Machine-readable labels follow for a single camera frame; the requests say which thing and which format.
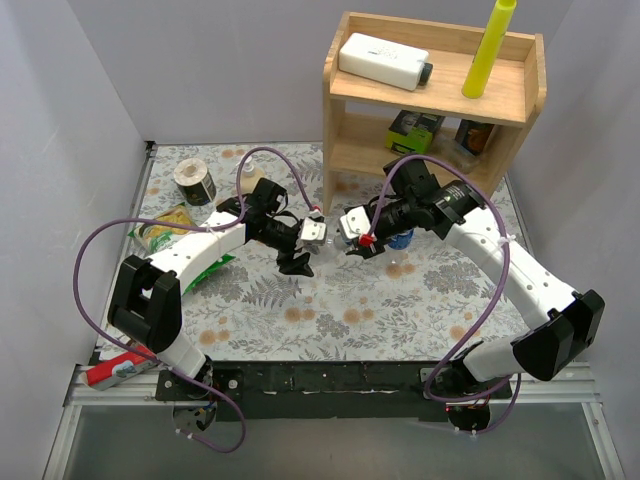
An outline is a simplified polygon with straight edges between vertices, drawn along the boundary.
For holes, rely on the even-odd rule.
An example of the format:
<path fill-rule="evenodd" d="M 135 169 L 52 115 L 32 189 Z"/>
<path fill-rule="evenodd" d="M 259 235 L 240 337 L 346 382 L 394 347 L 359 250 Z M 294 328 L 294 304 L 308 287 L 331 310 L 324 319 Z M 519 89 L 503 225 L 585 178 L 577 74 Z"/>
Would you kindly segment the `beige pump soap bottle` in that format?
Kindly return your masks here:
<path fill-rule="evenodd" d="M 237 173 L 237 185 L 243 195 L 252 193 L 259 180 L 265 176 L 264 170 L 255 164 L 252 155 L 237 164 Z"/>

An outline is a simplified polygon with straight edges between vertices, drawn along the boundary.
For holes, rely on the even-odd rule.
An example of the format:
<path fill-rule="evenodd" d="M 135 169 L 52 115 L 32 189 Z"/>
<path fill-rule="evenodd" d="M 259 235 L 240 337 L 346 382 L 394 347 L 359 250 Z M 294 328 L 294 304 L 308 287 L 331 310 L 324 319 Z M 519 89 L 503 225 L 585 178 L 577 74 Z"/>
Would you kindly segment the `green Chuba cassava chips bag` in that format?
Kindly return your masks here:
<path fill-rule="evenodd" d="M 224 232 L 198 233 L 184 228 L 138 223 L 128 236 L 151 258 L 153 266 L 177 274 L 182 294 L 235 259 L 228 250 L 220 249 L 220 242 L 211 246 L 211 242 L 220 236 L 229 239 Z"/>

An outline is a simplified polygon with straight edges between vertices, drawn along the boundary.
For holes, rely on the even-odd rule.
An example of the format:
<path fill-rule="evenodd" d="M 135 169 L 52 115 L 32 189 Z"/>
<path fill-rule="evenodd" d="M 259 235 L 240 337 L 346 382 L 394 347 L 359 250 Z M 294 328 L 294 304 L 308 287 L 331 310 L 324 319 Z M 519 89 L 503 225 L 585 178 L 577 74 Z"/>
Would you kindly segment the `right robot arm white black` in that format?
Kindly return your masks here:
<path fill-rule="evenodd" d="M 527 373 L 549 381 L 592 345 L 605 308 L 594 290 L 579 292 L 559 280 L 516 241 L 485 194 L 458 178 L 445 186 L 409 155 L 387 164 L 377 202 L 350 208 L 339 231 L 350 254 L 371 258 L 393 237 L 413 229 L 432 232 L 468 257 L 506 296 L 527 331 L 480 342 L 457 355 L 442 374 L 464 397 L 475 397 L 498 378 Z M 393 192 L 392 200 L 385 193 Z"/>

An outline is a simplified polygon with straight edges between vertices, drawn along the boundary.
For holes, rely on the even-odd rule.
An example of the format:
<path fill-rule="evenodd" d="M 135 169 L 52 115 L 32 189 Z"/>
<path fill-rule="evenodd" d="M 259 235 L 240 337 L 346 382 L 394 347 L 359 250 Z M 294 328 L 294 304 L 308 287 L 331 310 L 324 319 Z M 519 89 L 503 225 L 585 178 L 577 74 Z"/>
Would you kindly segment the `blue label water bottle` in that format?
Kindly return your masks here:
<path fill-rule="evenodd" d="M 410 229 L 391 237 L 388 246 L 396 251 L 405 250 L 409 247 L 414 236 L 414 230 Z"/>

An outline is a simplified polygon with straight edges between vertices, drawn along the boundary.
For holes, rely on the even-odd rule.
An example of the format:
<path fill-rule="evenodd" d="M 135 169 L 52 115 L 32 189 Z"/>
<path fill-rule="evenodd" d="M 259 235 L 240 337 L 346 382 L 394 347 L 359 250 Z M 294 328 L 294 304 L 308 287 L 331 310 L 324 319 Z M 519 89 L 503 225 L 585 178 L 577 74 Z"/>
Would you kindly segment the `clear bottle on shelf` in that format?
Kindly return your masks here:
<path fill-rule="evenodd" d="M 442 137 L 439 147 L 441 157 L 461 173 L 471 173 L 480 164 L 479 156 L 472 154 L 455 140 Z"/>

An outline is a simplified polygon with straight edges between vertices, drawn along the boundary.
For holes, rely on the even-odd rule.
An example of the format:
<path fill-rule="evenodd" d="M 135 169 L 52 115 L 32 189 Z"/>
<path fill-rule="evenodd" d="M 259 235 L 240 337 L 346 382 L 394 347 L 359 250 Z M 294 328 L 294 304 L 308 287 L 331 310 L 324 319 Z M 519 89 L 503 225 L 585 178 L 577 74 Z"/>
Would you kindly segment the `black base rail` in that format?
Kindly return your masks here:
<path fill-rule="evenodd" d="M 434 361 L 214 361 L 205 379 L 245 418 L 417 418 L 445 422 L 424 396 Z"/>

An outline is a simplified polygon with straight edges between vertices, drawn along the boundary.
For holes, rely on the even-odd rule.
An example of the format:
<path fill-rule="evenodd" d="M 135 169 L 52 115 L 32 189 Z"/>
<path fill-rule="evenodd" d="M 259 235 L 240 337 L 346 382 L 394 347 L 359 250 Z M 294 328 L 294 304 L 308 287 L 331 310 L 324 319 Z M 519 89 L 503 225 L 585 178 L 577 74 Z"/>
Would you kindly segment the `white rectangular plastic jug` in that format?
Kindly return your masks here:
<path fill-rule="evenodd" d="M 339 50 L 341 71 L 414 91 L 430 79 L 433 65 L 427 50 L 353 33 Z"/>

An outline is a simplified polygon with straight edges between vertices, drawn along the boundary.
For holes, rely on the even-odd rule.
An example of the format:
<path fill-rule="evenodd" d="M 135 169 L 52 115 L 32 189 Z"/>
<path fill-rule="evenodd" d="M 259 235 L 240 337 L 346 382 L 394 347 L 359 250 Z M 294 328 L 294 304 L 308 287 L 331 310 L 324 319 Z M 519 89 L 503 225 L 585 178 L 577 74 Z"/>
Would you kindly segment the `floral patterned table mat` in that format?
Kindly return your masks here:
<path fill-rule="evenodd" d="M 183 200 L 173 179 L 180 161 L 204 160 L 218 190 L 234 194 L 236 166 L 252 145 L 159 146 L 140 217 Z M 272 148 L 295 164 L 316 203 L 323 154 L 314 143 Z M 477 320 L 495 286 L 434 234 L 416 231 L 407 250 L 369 260 L 340 255 L 313 278 L 278 273 L 276 252 L 251 242 L 182 297 L 183 328 L 214 360 L 439 360 Z"/>

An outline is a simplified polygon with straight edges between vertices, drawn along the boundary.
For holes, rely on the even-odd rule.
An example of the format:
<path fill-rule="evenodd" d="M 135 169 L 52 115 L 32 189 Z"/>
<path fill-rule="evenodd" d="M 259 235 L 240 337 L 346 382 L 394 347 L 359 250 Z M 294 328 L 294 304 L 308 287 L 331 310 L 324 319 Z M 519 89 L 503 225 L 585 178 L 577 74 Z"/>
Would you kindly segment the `red white small carton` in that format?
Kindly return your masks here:
<path fill-rule="evenodd" d="M 80 374 L 82 383 L 94 390 L 105 391 L 155 366 L 155 356 L 144 346 L 136 352 L 125 352 L 89 368 Z"/>

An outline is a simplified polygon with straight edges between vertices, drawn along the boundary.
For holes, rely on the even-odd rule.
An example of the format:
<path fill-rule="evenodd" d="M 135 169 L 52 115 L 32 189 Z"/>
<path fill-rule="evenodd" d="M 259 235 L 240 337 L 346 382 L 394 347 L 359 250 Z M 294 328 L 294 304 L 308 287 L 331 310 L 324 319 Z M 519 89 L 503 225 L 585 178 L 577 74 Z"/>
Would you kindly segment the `wooden two-tier shelf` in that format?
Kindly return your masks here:
<path fill-rule="evenodd" d="M 345 73 L 338 54 L 354 33 L 428 51 L 434 69 L 414 92 Z M 544 37 L 509 32 L 482 97 L 461 89 L 482 29 L 359 12 L 343 14 L 323 71 L 323 210 L 330 211 L 341 173 L 380 176 L 394 154 L 384 145 L 390 120 L 346 110 L 348 102 L 489 123 L 494 129 L 472 181 L 492 194 L 542 112 L 547 97 Z"/>

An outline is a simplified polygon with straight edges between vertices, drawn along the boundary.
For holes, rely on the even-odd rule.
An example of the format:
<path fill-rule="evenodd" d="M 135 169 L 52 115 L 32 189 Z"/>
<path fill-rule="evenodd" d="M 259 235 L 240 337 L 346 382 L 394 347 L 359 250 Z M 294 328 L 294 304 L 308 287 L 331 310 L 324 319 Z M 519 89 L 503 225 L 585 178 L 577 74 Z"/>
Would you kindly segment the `black orange small box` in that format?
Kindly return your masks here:
<path fill-rule="evenodd" d="M 492 123 L 462 119 L 454 140 L 470 154 L 479 156 L 484 152 L 494 128 Z"/>

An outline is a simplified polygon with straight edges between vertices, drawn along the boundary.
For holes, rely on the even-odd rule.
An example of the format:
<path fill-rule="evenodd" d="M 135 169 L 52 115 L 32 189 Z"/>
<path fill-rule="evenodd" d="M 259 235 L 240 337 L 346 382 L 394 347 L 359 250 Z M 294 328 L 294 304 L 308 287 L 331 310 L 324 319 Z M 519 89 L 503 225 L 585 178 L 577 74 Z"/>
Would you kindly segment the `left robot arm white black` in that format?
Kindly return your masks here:
<path fill-rule="evenodd" d="M 183 331 L 182 295 L 215 262 L 257 241 L 277 251 L 279 272 L 311 277 L 310 255 L 304 244 L 325 239 L 319 209 L 292 225 L 280 221 L 280 201 L 287 191 L 261 179 L 254 190 L 220 203 L 202 232 L 184 236 L 172 246 L 139 258 L 131 255 L 120 266 L 108 311 L 109 324 L 146 347 L 156 358 L 180 371 L 178 387 L 193 400 L 205 398 L 213 386 L 206 370 L 208 357 Z"/>

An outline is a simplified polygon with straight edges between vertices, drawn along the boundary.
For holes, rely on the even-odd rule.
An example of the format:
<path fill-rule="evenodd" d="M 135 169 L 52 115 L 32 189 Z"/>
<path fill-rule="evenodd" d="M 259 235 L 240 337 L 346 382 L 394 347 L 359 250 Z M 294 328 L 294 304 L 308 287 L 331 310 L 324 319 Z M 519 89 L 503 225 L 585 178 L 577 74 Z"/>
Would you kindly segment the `yellow plastic tube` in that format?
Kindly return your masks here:
<path fill-rule="evenodd" d="M 462 94 L 477 99 L 484 94 L 504 36 L 517 7 L 516 0 L 497 0 L 462 86 Z"/>

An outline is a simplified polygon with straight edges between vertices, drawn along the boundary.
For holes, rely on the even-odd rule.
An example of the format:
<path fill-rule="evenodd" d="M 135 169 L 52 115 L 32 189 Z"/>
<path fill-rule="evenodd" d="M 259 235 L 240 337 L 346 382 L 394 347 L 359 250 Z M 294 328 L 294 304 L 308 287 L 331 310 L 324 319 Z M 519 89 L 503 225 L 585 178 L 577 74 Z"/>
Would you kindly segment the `clear plastic bottle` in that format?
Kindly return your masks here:
<path fill-rule="evenodd" d="M 326 243 L 320 247 L 318 260 L 322 264 L 328 264 L 335 261 L 340 255 L 343 255 L 350 249 L 350 244 L 344 240 L 340 234 L 336 234 L 326 240 Z"/>

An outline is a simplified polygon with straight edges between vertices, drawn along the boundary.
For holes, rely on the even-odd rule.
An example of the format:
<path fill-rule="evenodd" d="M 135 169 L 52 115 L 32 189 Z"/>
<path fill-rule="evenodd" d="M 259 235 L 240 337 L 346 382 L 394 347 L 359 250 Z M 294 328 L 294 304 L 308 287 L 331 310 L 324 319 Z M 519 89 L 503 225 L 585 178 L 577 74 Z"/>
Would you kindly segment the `green black small box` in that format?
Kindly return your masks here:
<path fill-rule="evenodd" d="M 401 110 L 387 130 L 385 147 L 399 154 L 425 154 L 444 119 L 441 115 Z"/>

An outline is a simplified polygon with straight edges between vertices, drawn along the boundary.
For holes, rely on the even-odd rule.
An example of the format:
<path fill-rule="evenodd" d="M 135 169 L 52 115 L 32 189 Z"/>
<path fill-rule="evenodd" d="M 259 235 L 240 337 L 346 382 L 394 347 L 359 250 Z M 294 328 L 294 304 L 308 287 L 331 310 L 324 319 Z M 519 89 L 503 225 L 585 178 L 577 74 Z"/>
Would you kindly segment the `aluminium frame rail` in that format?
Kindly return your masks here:
<path fill-rule="evenodd" d="M 76 368 L 66 396 L 66 405 L 147 405 L 155 402 L 161 369 L 152 368 L 104 391 L 84 383 L 83 375 L 86 370 L 87 367 Z M 517 402 L 597 403 L 602 402 L 602 395 L 589 363 L 572 362 L 547 382 L 522 374 Z"/>

